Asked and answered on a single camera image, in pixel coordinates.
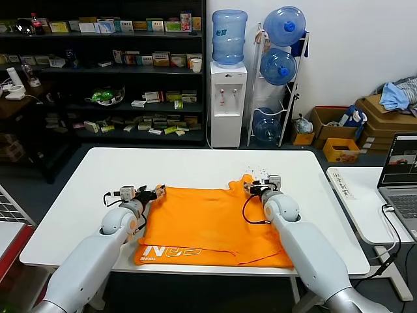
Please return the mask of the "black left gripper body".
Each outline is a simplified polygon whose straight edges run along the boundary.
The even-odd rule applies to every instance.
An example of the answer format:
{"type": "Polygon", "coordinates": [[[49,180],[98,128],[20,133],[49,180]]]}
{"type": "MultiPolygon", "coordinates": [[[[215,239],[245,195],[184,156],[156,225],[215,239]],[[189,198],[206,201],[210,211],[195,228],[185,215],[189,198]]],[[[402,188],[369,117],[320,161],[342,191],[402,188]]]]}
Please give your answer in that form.
{"type": "Polygon", "coordinates": [[[133,197],[137,201],[153,201],[155,200],[155,191],[148,190],[146,185],[139,187],[133,197]]]}

